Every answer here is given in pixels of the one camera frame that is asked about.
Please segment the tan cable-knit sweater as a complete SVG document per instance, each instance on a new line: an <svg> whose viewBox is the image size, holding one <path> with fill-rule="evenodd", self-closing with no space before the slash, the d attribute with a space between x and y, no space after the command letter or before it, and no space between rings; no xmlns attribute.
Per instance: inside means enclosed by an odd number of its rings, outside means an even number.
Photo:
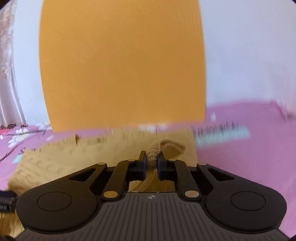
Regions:
<svg viewBox="0 0 296 241"><path fill-rule="evenodd" d="M45 142L38 148L28 148L8 175L7 190L21 195L31 188L56 180L99 162L115 166L127 159L137 159L141 151L147 154L147 177L133 181L130 191L171 192L171 181L157 179L157 156L179 159L189 166L198 160L193 133L190 129L162 133L118 130L107 136L79 137Z"/></svg>

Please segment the pink printed bed sheet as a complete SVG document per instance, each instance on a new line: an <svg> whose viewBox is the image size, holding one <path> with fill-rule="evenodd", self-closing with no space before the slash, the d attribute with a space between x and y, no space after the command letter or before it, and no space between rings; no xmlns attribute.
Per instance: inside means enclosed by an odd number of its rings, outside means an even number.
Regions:
<svg viewBox="0 0 296 241"><path fill-rule="evenodd" d="M295 234L295 114L275 102L247 102L206 110L205 123L192 128L197 157L223 170L267 185L287 201L281 230ZM48 123L1 131L1 190L7 189L25 150L72 135L127 136L123 130L53 132Z"/></svg>

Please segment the pink floral curtain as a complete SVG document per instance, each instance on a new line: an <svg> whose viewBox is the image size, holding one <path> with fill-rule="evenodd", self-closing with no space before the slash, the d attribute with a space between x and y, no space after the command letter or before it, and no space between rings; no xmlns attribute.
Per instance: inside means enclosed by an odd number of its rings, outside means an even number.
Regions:
<svg viewBox="0 0 296 241"><path fill-rule="evenodd" d="M26 126L14 68L13 40L17 1L1 2L1 129Z"/></svg>

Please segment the orange wooden headboard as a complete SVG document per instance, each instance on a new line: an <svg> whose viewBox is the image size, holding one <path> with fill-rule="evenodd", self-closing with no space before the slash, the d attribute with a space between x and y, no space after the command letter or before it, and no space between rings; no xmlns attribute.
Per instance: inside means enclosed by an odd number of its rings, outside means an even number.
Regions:
<svg viewBox="0 0 296 241"><path fill-rule="evenodd" d="M54 131L204 120L198 1L44 1L39 33Z"/></svg>

